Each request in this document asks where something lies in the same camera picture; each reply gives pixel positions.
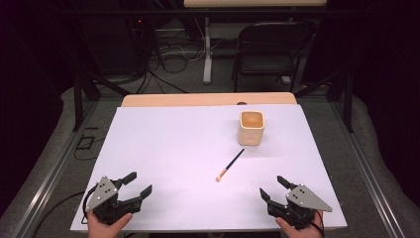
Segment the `white board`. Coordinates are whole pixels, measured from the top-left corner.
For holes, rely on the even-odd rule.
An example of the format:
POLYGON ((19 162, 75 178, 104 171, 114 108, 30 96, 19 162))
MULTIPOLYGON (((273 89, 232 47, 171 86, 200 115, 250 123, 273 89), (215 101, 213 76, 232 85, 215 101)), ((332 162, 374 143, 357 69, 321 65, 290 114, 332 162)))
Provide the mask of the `white board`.
POLYGON ((282 176, 303 183, 332 208, 328 228, 347 221, 331 185, 302 108, 258 105, 265 128, 261 143, 238 142, 243 105, 118 108, 89 182, 103 176, 137 178, 121 188, 122 199, 153 186, 140 213, 127 225, 139 232, 270 231, 276 229, 260 189, 284 202, 282 176), (215 178, 243 149, 224 174, 215 178))

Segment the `white desk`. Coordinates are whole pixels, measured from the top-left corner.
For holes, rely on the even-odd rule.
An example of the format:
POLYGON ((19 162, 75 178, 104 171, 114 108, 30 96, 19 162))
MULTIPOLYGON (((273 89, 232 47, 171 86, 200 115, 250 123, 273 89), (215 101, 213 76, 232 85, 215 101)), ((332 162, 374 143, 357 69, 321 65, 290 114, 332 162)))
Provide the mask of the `white desk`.
MULTIPOLYGON (((183 5, 189 10, 257 10, 258 8, 272 9, 285 7, 325 7, 328 0, 183 0, 183 5)), ((212 79, 211 41, 215 39, 233 40, 245 28, 245 21, 239 23, 216 23, 209 17, 204 18, 205 60, 203 82, 209 84, 212 79)))

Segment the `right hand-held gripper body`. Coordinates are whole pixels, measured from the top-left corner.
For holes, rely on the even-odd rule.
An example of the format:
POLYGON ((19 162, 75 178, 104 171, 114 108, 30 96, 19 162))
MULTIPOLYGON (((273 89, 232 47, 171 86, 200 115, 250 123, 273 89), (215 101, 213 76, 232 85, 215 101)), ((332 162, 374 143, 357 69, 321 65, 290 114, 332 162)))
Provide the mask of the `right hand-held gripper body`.
POLYGON ((275 218, 281 217, 295 229, 307 228, 313 223, 319 210, 332 212, 333 208, 304 184, 289 184, 287 203, 281 204, 267 197, 267 213, 275 218))

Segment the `black folding chair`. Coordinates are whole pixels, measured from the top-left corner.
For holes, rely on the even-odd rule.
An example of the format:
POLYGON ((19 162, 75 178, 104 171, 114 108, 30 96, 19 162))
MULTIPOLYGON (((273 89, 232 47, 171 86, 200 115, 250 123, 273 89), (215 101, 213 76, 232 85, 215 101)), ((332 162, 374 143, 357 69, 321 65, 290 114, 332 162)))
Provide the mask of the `black folding chair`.
POLYGON ((231 76, 234 91, 238 91, 239 76, 286 76, 292 90, 302 54, 314 35, 315 27, 303 21, 258 22, 247 26, 237 40, 231 76))

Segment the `dark computer tower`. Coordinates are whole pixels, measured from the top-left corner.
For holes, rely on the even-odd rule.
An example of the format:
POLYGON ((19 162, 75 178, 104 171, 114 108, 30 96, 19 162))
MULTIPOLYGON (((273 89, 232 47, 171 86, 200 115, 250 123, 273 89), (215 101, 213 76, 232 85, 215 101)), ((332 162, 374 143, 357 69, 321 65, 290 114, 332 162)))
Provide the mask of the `dark computer tower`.
POLYGON ((102 74, 143 72, 144 34, 133 19, 96 17, 80 19, 79 23, 102 74))

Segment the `cream square cup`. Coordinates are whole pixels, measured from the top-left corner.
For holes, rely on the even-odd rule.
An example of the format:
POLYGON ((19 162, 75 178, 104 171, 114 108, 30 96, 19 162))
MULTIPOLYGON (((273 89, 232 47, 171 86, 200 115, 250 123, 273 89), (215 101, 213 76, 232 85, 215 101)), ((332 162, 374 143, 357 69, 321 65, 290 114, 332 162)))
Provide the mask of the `cream square cup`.
POLYGON ((264 118, 260 111, 242 111, 238 129, 238 142, 242 146, 258 146, 263 137, 264 118))

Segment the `light wooden table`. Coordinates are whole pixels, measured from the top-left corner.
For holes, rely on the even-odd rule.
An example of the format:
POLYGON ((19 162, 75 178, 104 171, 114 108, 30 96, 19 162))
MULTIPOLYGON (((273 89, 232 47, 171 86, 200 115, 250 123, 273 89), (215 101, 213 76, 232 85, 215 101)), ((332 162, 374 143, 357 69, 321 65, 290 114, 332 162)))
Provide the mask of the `light wooden table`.
POLYGON ((236 92, 131 94, 124 97, 122 107, 219 106, 246 104, 296 104, 290 92, 236 92))

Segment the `black metal stand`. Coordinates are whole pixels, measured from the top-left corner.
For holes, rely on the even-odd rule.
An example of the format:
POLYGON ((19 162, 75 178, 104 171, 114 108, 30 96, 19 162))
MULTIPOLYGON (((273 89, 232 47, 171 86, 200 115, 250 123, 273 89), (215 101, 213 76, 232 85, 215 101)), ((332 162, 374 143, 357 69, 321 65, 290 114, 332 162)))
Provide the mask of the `black metal stand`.
POLYGON ((321 85, 330 83, 325 97, 328 102, 338 101, 341 96, 344 96, 342 119, 350 133, 353 133, 352 126, 352 106, 353 106, 353 78, 347 70, 335 71, 332 74, 310 83, 307 87, 298 90, 294 93, 296 98, 304 97, 310 92, 319 88, 321 85))
POLYGON ((100 76, 91 71, 80 71, 75 75, 73 82, 74 93, 74 114, 75 121, 73 131, 77 131, 84 121, 82 94, 85 94, 89 100, 98 101, 102 94, 96 86, 96 82, 105 85, 107 88, 119 93, 122 96, 127 96, 130 92, 117 84, 109 81, 103 76, 100 76))

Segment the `person's right hand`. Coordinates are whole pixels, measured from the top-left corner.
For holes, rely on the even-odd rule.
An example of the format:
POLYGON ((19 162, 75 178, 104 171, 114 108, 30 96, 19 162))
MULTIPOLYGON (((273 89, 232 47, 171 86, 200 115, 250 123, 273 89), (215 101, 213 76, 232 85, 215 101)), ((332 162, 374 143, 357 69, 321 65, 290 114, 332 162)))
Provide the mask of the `person's right hand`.
POLYGON ((296 230, 281 217, 277 217, 275 222, 288 238, 325 238, 322 210, 317 211, 313 219, 313 225, 304 229, 296 230))

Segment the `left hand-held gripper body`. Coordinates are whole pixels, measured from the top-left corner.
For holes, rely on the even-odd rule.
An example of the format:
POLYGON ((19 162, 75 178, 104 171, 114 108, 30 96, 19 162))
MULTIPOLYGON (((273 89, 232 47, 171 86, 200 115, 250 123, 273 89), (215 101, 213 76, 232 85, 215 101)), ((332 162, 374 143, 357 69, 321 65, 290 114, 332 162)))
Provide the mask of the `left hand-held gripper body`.
POLYGON ((127 213, 137 213, 142 206, 133 203, 134 198, 119 199, 122 179, 109 179, 103 176, 87 193, 84 200, 84 215, 92 211, 99 221, 111 225, 127 213))

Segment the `black horizontal frame beam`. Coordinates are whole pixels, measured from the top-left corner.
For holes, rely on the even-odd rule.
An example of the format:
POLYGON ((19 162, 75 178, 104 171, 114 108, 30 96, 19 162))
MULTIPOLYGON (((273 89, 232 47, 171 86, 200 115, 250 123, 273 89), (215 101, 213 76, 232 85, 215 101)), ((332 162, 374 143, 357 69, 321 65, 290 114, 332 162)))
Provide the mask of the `black horizontal frame beam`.
POLYGON ((192 10, 136 10, 136 11, 55 11, 60 17, 247 17, 247 16, 363 16, 367 10, 322 10, 322 9, 192 9, 192 10))

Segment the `person's left hand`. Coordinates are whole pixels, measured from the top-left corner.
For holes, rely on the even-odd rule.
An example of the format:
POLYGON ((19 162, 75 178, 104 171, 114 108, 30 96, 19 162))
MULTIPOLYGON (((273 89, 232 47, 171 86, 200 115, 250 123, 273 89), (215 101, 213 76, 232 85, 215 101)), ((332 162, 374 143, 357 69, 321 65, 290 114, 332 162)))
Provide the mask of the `person's left hand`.
POLYGON ((133 214, 127 213, 112 225, 106 225, 101 223, 92 211, 89 211, 87 213, 88 238, 116 238, 132 218, 133 214))

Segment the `aluminium rail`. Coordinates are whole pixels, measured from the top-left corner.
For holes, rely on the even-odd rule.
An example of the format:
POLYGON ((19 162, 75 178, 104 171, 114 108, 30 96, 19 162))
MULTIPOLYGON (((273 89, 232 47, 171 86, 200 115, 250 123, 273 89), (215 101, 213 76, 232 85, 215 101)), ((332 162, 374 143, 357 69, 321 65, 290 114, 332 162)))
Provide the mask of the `aluminium rail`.
POLYGON ((391 206, 386 199, 377 179, 375 178, 373 171, 371 170, 370 164, 357 141, 356 136, 351 133, 343 121, 344 113, 341 110, 340 105, 337 102, 331 102, 330 107, 339 120, 339 124, 344 131, 344 134, 356 156, 356 164, 361 173, 361 177, 367 187, 367 191, 371 200, 379 214, 379 217, 389 235, 390 238, 406 238, 391 206))
POLYGON ((74 104, 66 100, 52 136, 14 203, 17 226, 11 238, 85 238, 70 227, 97 150, 79 148, 89 134, 83 129, 73 131, 73 124, 74 104))

